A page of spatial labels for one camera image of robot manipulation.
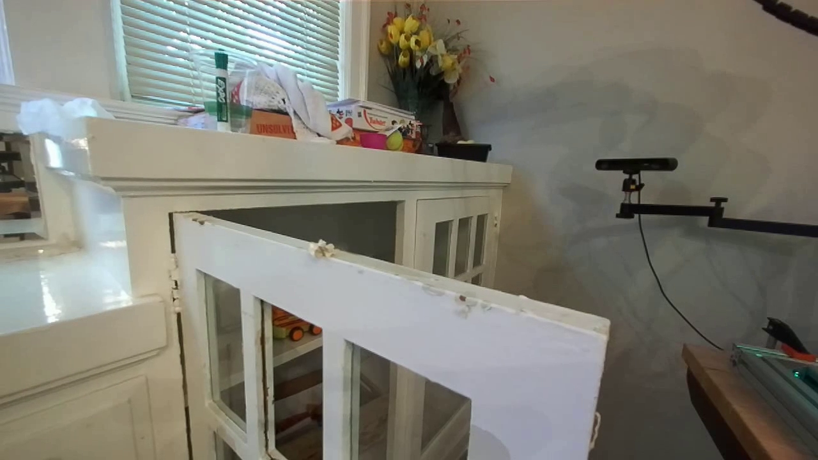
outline black cable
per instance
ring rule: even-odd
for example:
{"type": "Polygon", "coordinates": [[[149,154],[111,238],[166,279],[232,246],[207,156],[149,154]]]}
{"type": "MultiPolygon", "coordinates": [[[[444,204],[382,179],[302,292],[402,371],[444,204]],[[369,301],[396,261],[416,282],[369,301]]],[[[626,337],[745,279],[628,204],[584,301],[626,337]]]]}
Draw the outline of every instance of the black cable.
{"type": "Polygon", "coordinates": [[[756,0],[769,16],[774,16],[782,23],[791,23],[792,27],[800,27],[805,32],[818,35],[818,17],[782,3],[782,0],[756,0]]]}
{"type": "Polygon", "coordinates": [[[659,279],[659,273],[657,273],[657,268],[655,268],[655,261],[651,261],[651,255],[650,255],[650,247],[646,247],[646,238],[645,238],[645,228],[641,228],[641,215],[636,215],[636,228],[639,228],[639,239],[641,239],[645,261],[646,261],[650,273],[655,275],[657,288],[659,288],[663,298],[668,301],[668,307],[671,307],[700,339],[705,339],[705,342],[708,342],[710,347],[717,347],[717,351],[723,351],[723,347],[722,347],[719,342],[713,342],[705,331],[700,331],[700,329],[683,315],[683,310],[674,307],[674,301],[668,297],[664,283],[663,283],[663,279],[659,279]]]}

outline wooden table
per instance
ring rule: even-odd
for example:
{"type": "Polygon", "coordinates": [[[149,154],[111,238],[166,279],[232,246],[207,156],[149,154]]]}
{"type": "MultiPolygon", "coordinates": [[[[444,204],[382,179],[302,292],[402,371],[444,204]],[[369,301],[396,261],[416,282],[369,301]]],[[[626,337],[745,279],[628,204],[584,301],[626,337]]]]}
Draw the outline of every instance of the wooden table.
{"type": "Polygon", "coordinates": [[[686,347],[683,354],[691,402],[723,457],[816,457],[804,441],[804,430],[751,380],[732,353],[686,347]]]}

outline box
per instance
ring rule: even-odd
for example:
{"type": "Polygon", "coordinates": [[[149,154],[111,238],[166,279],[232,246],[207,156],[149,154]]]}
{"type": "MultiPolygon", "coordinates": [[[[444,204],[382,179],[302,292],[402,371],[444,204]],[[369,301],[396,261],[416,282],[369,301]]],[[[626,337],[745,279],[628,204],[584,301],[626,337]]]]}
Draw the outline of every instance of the box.
{"type": "Polygon", "coordinates": [[[251,112],[251,133],[256,136],[277,136],[277,138],[296,138],[288,112],[278,110],[253,110],[251,112]]]}
{"type": "Polygon", "coordinates": [[[355,131],[372,131],[383,136],[392,136],[395,131],[412,131],[420,126],[416,117],[406,110],[360,99],[333,101],[329,112],[355,131]]]}
{"type": "Polygon", "coordinates": [[[434,144],[434,154],[444,158],[485,160],[490,144],[434,144]]]}
{"type": "Polygon", "coordinates": [[[389,136],[374,131],[354,131],[351,138],[337,140],[337,145],[382,149],[398,154],[420,154],[420,138],[403,136],[398,145],[389,145],[389,136]]]}

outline plastic bag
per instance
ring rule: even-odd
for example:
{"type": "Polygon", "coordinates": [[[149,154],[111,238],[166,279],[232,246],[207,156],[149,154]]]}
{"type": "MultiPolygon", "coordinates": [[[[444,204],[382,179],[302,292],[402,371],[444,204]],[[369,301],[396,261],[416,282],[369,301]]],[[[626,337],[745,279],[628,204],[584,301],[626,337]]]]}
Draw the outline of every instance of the plastic bag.
{"type": "Polygon", "coordinates": [[[76,98],[65,105],[56,99],[32,99],[20,105],[17,127],[26,136],[47,133],[60,138],[85,136],[85,117],[113,117],[97,99],[76,98]]]}
{"type": "Polygon", "coordinates": [[[299,140],[341,140],[351,136],[347,126],[333,127],[325,98],[283,67],[237,67],[227,78],[232,105],[288,112],[299,140]]]}

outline cabinet door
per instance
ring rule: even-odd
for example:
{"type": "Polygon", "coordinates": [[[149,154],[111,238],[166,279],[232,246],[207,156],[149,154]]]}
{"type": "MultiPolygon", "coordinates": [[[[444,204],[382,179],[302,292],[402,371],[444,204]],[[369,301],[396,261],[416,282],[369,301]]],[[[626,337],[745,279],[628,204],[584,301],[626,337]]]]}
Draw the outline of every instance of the cabinet door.
{"type": "Polygon", "coordinates": [[[426,391],[416,457],[588,454],[607,319],[217,216],[173,228],[198,457],[406,457],[383,430],[416,404],[396,374],[426,391]]]}
{"type": "Polygon", "coordinates": [[[76,399],[39,395],[34,412],[0,418],[3,460],[154,460],[144,379],[76,399]]]}
{"type": "Polygon", "coordinates": [[[499,204],[493,199],[430,199],[416,204],[420,268],[490,287],[499,204]]]}

